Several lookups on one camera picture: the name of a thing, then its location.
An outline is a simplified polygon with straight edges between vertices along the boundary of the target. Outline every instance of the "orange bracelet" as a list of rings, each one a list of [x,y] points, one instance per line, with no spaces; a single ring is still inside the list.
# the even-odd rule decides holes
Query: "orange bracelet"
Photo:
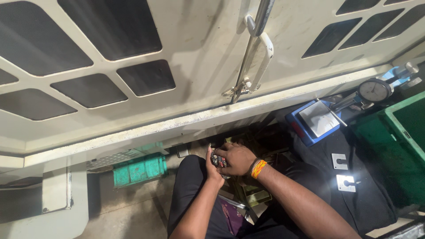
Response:
[[[257,179],[258,175],[260,174],[261,170],[264,168],[264,166],[267,164],[266,161],[260,160],[257,165],[252,169],[251,176],[255,179]]]

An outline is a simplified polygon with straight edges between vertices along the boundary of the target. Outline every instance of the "teal plastic bin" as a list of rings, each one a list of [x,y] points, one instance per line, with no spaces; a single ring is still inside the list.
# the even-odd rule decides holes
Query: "teal plastic bin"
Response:
[[[167,175],[165,156],[161,153],[149,154],[113,166],[114,188],[150,182]]]
[[[357,120],[351,126],[385,170],[397,205],[425,205],[425,92]]]

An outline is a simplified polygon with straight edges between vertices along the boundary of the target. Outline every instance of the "person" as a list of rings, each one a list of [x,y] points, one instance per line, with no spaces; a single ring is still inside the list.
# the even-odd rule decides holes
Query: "person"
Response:
[[[274,169],[247,147],[225,143],[214,153],[228,166],[216,168],[210,160],[189,155],[176,175],[168,222],[170,239],[199,238],[312,238],[359,239],[353,228],[331,207],[330,190],[320,171],[294,162]],[[258,221],[233,235],[217,197],[226,175],[251,175],[273,196],[274,201]]]

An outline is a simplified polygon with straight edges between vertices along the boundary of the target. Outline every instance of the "machine door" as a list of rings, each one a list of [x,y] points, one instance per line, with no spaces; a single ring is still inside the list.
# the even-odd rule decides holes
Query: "machine door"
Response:
[[[0,0],[0,151],[230,103],[259,1]]]
[[[264,30],[273,59],[239,100],[390,63],[423,41],[424,15],[425,0],[276,0]],[[255,78],[265,54],[259,44],[239,82]]]

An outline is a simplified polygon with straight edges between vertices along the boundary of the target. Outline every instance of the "dark window panel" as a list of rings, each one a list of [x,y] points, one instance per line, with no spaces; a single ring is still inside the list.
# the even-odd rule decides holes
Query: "dark window panel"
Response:
[[[28,73],[44,76],[93,62],[37,5],[0,4],[0,56]]]
[[[375,41],[391,38],[402,34],[410,26],[425,16],[425,4],[417,5],[401,16],[393,25],[388,27]]]
[[[388,23],[396,18],[404,9],[386,11],[378,13],[367,19],[365,23],[350,36],[346,42],[339,48],[359,46],[368,42],[374,35],[381,31]]]
[[[394,3],[407,2],[407,1],[411,1],[411,0],[386,0],[385,3],[384,3],[384,6],[394,4]]]
[[[32,120],[45,120],[77,112],[43,91],[31,88],[0,94],[0,109]]]
[[[360,18],[346,20],[327,25],[311,46],[304,53],[303,57],[311,57],[328,53],[344,39],[344,37],[361,21]]]
[[[104,74],[94,74],[50,85],[86,108],[94,108],[123,100],[127,96]]]
[[[156,60],[128,66],[118,69],[116,72],[137,96],[176,87],[166,60]]]
[[[19,81],[18,78],[12,74],[7,73],[6,71],[0,69],[0,85],[9,84]]]
[[[146,0],[58,0],[108,60],[162,49]]]
[[[380,0],[345,0],[340,9],[338,9],[337,15],[372,8],[378,4],[379,1]]]

